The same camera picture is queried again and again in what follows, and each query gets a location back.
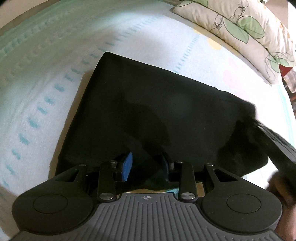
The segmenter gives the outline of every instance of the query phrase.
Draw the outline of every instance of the teal stripe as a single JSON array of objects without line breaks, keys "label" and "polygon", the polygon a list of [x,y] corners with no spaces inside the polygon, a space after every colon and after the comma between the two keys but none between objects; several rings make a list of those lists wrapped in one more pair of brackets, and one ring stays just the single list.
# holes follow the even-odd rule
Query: teal stripe
[{"label": "teal stripe", "polygon": [[292,123],[291,123],[291,119],[289,116],[289,111],[288,111],[288,106],[287,106],[287,102],[286,99],[281,91],[281,88],[279,85],[276,86],[279,96],[281,98],[281,103],[284,109],[284,113],[285,113],[285,119],[286,119],[286,123],[287,123],[287,128],[288,128],[288,134],[289,134],[289,143],[294,146],[294,133],[293,133],[293,128],[292,128]]}]

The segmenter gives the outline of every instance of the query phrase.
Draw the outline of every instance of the bed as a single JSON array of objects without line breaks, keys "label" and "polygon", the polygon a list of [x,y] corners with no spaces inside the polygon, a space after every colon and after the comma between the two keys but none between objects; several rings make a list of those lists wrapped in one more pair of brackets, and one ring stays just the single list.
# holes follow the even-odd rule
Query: bed
[{"label": "bed", "polygon": [[[0,240],[18,231],[14,199],[52,177],[84,89],[104,52],[157,66],[256,106],[259,121],[295,146],[281,79],[155,0],[61,0],[0,36]],[[265,188],[268,162],[246,175]]]}]

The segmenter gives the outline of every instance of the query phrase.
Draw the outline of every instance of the blue gripper pad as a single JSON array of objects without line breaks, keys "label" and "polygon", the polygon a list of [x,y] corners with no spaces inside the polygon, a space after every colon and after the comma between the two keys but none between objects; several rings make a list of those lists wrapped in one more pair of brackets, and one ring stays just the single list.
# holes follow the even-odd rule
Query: blue gripper pad
[{"label": "blue gripper pad", "polygon": [[102,203],[83,225],[68,233],[45,236],[22,231],[12,241],[262,241],[281,239],[271,230],[238,235],[208,222],[193,203],[173,193],[123,193]]},{"label": "blue gripper pad", "polygon": [[133,154],[130,152],[122,165],[121,177],[123,181],[126,181],[128,179],[128,175],[131,171],[132,165],[133,165]]}]

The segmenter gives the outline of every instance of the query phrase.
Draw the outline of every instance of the black fabric bag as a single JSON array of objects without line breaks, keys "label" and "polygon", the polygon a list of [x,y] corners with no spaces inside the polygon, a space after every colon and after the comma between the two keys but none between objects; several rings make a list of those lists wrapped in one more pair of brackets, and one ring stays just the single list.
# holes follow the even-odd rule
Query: black fabric bag
[{"label": "black fabric bag", "polygon": [[267,164],[249,142],[243,120],[255,107],[240,98],[170,71],[106,52],[71,123],[56,174],[90,167],[131,151],[126,190],[176,187],[163,179],[159,156],[205,163],[243,176]]}]

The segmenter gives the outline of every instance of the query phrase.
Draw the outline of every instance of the metal screw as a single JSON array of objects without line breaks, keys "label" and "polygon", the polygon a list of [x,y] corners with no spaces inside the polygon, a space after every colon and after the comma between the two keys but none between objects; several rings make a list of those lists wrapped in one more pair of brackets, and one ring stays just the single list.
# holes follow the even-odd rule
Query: metal screw
[{"label": "metal screw", "polygon": [[184,200],[192,200],[195,198],[195,195],[191,192],[183,192],[181,193],[181,198]]},{"label": "metal screw", "polygon": [[112,198],[114,198],[114,195],[110,192],[103,192],[100,194],[99,197],[102,200],[111,200]]},{"label": "metal screw", "polygon": [[111,161],[109,161],[110,163],[111,163],[111,167],[112,168],[115,168],[116,166],[117,166],[117,161],[115,161],[115,160],[111,160]]}]

